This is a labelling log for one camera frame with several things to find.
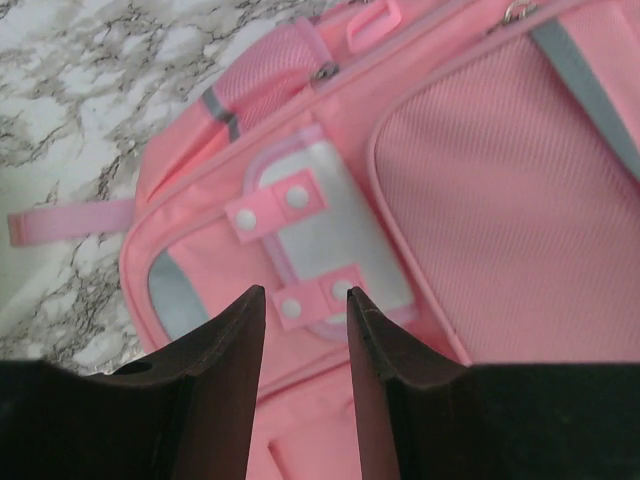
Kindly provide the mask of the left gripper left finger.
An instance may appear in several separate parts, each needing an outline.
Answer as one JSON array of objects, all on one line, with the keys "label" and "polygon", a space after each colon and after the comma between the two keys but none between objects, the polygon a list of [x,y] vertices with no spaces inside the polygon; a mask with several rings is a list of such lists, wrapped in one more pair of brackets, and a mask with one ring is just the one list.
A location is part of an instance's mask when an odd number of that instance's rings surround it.
[{"label": "left gripper left finger", "polygon": [[5,479],[242,479],[265,334],[265,291],[111,374],[1,365]]}]

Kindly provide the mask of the pink student backpack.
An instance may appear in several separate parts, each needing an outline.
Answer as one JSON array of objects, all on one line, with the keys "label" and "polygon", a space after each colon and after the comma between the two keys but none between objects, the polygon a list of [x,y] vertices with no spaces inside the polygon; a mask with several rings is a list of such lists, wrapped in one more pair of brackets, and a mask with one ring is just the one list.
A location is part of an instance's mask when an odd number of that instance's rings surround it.
[{"label": "pink student backpack", "polygon": [[262,285],[252,479],[363,479],[350,289],[464,365],[639,367],[639,5],[352,1],[277,27],[148,144],[126,232],[145,348]]}]

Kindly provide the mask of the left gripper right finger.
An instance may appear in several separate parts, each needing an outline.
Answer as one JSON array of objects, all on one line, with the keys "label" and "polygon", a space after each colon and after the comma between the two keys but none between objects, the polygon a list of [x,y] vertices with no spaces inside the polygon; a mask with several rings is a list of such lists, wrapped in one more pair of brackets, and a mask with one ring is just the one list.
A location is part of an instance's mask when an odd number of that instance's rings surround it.
[{"label": "left gripper right finger", "polygon": [[347,294],[366,479],[635,479],[635,363],[458,364]]}]

